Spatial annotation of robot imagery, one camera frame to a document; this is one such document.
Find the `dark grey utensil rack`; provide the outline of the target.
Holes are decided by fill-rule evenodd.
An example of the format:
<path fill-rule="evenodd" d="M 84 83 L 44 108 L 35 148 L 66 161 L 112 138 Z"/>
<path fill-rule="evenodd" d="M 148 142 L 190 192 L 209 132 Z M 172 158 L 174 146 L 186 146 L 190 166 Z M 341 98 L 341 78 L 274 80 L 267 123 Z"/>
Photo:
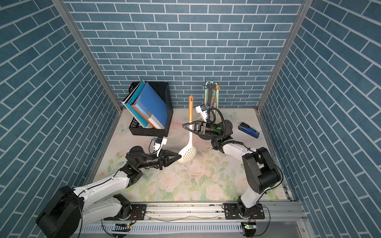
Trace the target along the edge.
<path fill-rule="evenodd" d="M 214 96 L 215 96 L 215 85 L 217 83 L 214 83 L 213 81 L 208 82 L 208 100 L 207 100 L 207 108 L 213 108 L 214 107 Z"/>

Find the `wooden handled white spoon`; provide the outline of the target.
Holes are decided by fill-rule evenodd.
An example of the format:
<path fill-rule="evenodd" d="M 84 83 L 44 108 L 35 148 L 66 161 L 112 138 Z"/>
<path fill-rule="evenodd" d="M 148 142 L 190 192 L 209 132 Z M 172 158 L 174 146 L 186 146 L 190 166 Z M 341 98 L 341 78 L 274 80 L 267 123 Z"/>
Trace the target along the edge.
<path fill-rule="evenodd" d="M 214 96 L 214 107 L 218 109 L 219 107 L 219 92 L 220 92 L 220 85 L 215 85 L 215 96 Z"/>

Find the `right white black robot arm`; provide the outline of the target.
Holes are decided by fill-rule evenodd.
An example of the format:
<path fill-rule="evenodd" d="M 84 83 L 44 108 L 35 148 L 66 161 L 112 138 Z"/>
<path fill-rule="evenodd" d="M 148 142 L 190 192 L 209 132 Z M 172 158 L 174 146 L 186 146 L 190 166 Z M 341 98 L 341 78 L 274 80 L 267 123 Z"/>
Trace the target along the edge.
<path fill-rule="evenodd" d="M 218 124 L 193 121 L 183 124 L 183 128 L 195 135 L 206 136 L 214 150 L 243 162 L 248 187 L 238 198 L 237 209 L 242 218 L 252 217 L 263 195 L 282 184 L 283 172 L 269 151 L 264 147 L 250 149 L 244 143 L 235 141 L 231 137 L 233 125 L 229 120 Z"/>

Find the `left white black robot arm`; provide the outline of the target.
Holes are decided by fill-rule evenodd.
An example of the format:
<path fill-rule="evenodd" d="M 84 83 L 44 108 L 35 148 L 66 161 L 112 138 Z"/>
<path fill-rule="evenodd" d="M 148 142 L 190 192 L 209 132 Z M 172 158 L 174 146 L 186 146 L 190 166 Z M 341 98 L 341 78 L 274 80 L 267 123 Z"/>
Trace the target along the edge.
<path fill-rule="evenodd" d="M 149 154 L 135 146 L 126 154 L 125 165 L 114 174 L 84 186 L 58 189 L 36 224 L 48 238 L 69 238 L 78 228 L 105 218 L 136 221 L 137 212 L 118 191 L 135 184 L 143 176 L 142 169 L 161 170 L 180 158 L 180 154 L 169 150 Z"/>

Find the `wooden handled cream skimmer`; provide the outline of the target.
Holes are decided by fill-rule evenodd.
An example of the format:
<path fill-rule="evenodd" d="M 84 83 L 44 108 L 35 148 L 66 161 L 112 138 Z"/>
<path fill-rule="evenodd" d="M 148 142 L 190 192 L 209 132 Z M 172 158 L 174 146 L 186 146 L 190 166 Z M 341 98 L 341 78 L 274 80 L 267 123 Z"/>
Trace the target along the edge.
<path fill-rule="evenodd" d="M 191 123 L 193 119 L 193 96 L 189 96 L 189 122 Z M 193 133 L 189 131 L 189 142 L 188 144 L 180 150 L 179 154 L 181 158 L 178 160 L 179 163 L 186 163 L 191 161 L 196 155 L 196 148 L 192 144 Z"/>

